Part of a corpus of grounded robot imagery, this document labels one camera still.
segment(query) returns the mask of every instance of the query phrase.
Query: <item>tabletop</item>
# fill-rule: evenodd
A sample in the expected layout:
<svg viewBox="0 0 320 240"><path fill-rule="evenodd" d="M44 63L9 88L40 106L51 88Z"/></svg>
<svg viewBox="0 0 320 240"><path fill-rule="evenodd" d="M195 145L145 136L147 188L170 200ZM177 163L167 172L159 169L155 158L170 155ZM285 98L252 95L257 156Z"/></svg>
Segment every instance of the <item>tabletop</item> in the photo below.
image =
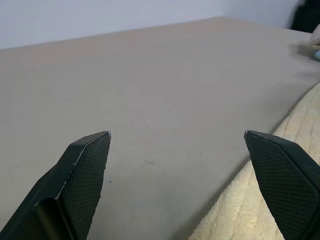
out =
<svg viewBox="0 0 320 240"><path fill-rule="evenodd" d="M310 34L223 17L0 50L0 228L67 146L112 134L88 240L187 239L319 81Z"/></svg>

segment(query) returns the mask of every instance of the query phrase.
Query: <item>fluffy fabric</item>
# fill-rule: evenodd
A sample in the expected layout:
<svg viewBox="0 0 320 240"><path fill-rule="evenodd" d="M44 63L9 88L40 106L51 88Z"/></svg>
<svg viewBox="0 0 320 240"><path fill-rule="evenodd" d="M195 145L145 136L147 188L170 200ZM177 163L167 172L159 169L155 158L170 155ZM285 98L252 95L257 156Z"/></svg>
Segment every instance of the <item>fluffy fabric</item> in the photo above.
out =
<svg viewBox="0 0 320 240"><path fill-rule="evenodd" d="M303 97L274 135L296 142L319 164L320 83ZM251 161L224 190L189 238L189 240L283 239L260 193Z"/></svg>

